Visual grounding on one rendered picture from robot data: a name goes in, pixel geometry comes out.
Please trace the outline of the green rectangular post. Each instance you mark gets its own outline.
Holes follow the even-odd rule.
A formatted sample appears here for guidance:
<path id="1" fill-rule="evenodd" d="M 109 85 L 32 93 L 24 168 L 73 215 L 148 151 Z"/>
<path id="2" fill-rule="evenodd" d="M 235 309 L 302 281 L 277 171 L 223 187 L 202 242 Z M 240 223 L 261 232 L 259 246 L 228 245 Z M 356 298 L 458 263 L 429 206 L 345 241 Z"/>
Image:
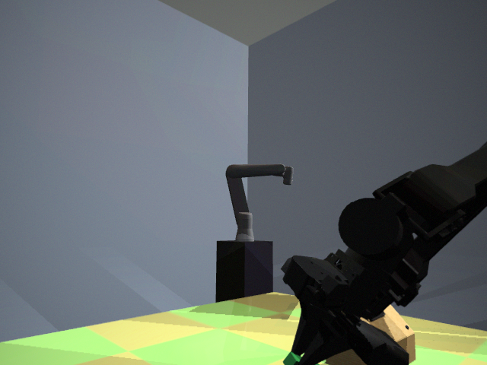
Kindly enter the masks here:
<path id="1" fill-rule="evenodd" d="M 284 365 L 298 365 L 302 357 L 289 352 L 287 357 L 282 361 Z"/>

